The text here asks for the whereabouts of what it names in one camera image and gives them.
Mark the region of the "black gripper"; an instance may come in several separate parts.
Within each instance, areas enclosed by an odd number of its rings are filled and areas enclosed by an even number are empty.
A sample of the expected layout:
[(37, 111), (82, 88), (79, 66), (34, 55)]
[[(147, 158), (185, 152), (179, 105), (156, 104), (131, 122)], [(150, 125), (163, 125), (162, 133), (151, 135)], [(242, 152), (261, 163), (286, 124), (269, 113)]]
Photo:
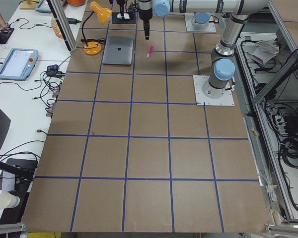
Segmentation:
[[(128, 14), (125, 13), (126, 0), (116, 0), (116, 3), (119, 6), (119, 11), (124, 12), (124, 17), (123, 18), (128, 18)], [(117, 14), (117, 18), (122, 19), (121, 13)]]
[(143, 21), (145, 30), (145, 39), (149, 40), (150, 25), (152, 19), (152, 2), (134, 2), (129, 5), (129, 12), (138, 12), (140, 19)]

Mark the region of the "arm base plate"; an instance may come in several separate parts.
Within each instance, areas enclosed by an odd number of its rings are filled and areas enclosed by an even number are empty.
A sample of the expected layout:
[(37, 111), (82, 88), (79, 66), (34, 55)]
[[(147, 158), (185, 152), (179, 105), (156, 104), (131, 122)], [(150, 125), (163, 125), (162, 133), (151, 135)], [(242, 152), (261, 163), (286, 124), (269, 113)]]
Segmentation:
[(216, 21), (210, 12), (186, 13), (184, 16), (187, 32), (216, 33)]
[(209, 84), (208, 75), (194, 75), (193, 84), (198, 106), (234, 106), (233, 89), (229, 82), (223, 89), (215, 89)]

